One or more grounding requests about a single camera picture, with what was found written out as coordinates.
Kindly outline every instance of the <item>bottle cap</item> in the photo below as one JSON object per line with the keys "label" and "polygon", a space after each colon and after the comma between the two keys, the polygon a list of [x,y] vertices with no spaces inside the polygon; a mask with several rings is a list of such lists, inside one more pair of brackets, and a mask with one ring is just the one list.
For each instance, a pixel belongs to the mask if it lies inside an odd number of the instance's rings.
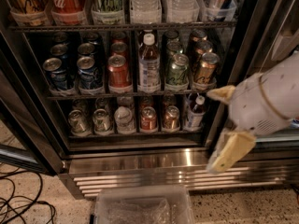
{"label": "bottle cap", "polygon": [[198,105],[203,105],[205,103],[205,97],[204,96],[197,96],[196,101],[195,101]]}
{"label": "bottle cap", "polygon": [[153,34],[145,34],[143,36],[143,43],[150,46],[155,43],[155,36]]}

